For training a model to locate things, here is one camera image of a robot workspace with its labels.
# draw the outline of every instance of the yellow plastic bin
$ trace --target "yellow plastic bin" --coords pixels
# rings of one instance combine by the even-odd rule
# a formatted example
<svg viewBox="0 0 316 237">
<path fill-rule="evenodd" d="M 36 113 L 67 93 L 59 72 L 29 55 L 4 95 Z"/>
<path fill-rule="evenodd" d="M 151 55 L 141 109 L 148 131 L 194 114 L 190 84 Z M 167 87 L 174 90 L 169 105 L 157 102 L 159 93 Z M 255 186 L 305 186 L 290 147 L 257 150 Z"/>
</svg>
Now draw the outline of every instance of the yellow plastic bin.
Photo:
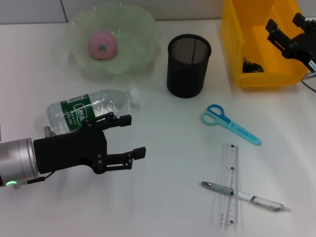
<svg viewBox="0 0 316 237">
<path fill-rule="evenodd" d="M 265 27 L 273 19 L 290 38 L 302 33 L 292 20 L 301 12 L 295 0 L 225 0 L 221 35 L 235 84 L 241 87 L 284 86 L 299 82 L 308 69 L 285 59 L 267 40 Z M 263 73 L 242 73 L 244 57 L 260 64 Z"/>
</svg>

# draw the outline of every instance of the pink toy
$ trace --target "pink toy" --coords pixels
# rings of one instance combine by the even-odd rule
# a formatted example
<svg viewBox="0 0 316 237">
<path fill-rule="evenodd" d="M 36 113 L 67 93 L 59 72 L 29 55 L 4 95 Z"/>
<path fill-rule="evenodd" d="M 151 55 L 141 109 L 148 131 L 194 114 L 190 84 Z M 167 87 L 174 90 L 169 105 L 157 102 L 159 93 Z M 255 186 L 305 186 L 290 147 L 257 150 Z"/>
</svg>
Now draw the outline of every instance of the pink toy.
<svg viewBox="0 0 316 237">
<path fill-rule="evenodd" d="M 95 59 L 113 58 L 118 51 L 117 40 L 109 32 L 97 31 L 90 37 L 88 51 L 90 56 Z"/>
</svg>

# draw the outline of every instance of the table surface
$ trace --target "table surface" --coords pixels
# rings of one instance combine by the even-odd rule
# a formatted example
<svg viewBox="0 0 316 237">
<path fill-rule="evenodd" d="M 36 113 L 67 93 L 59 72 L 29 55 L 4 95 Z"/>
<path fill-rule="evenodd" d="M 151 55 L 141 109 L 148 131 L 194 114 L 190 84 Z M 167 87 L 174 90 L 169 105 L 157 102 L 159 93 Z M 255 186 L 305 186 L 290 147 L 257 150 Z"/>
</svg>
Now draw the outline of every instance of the table surface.
<svg viewBox="0 0 316 237">
<path fill-rule="evenodd" d="M 141 73 L 103 79 L 83 75 L 63 49 L 66 24 L 0 26 L 2 141 L 43 137 L 53 103 L 99 89 L 137 86 L 140 111 L 132 126 L 106 131 L 110 154 L 146 146 L 132 170 L 95 175 L 89 167 L 57 171 L 47 181 L 0 189 L 2 236 L 311 237 L 316 225 L 316 94 L 302 84 L 279 91 L 243 91 L 233 85 L 219 20 L 159 22 L 161 51 Z M 184 33 L 212 45 L 202 92 L 180 99 L 166 88 L 167 45 Z M 219 104 L 228 117 L 262 140 L 254 146 L 200 115 Z M 214 182 L 223 142 L 238 145 L 239 189 L 283 203 L 274 213 L 239 202 L 237 228 L 213 220 Z"/>
</svg>

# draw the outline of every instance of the green bottle label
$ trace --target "green bottle label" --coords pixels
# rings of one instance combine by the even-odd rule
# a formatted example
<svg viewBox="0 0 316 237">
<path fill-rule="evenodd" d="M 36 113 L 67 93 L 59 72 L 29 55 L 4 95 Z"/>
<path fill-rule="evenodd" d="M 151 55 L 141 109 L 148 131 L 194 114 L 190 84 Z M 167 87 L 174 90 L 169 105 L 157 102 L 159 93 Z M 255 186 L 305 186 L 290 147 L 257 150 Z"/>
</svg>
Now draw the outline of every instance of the green bottle label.
<svg viewBox="0 0 316 237">
<path fill-rule="evenodd" d="M 88 94 L 61 101 L 60 105 L 70 131 L 79 129 L 83 119 L 95 118 Z"/>
</svg>

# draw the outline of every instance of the green glass bowl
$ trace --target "green glass bowl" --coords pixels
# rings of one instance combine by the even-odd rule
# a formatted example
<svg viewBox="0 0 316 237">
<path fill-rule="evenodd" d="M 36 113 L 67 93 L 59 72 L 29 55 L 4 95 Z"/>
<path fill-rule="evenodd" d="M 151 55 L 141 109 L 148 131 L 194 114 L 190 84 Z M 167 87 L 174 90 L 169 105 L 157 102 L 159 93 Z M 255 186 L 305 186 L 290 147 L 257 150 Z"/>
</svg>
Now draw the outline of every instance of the green glass bowl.
<svg viewBox="0 0 316 237">
<path fill-rule="evenodd" d="M 88 53 L 88 41 L 96 31 L 111 32 L 118 53 L 110 60 L 96 60 Z M 67 24 L 66 48 L 83 69 L 122 74 L 150 64 L 160 46 L 161 30 L 153 15 L 131 4 L 106 3 L 75 16 Z"/>
</svg>

